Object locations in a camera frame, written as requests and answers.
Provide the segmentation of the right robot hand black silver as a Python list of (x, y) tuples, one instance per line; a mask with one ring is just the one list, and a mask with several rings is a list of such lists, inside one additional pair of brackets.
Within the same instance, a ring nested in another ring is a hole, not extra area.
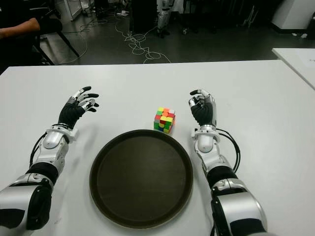
[(217, 110), (214, 97), (204, 89), (196, 89), (189, 93), (191, 113), (200, 126), (217, 126)]

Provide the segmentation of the left robot hand black silver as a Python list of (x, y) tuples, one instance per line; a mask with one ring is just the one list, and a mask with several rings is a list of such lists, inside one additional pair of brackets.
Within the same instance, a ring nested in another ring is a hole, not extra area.
[(75, 92), (63, 106), (58, 125), (73, 129), (76, 122), (85, 112), (96, 112), (99, 104), (95, 99), (99, 97), (97, 93), (88, 93), (92, 89), (91, 86), (83, 87)]

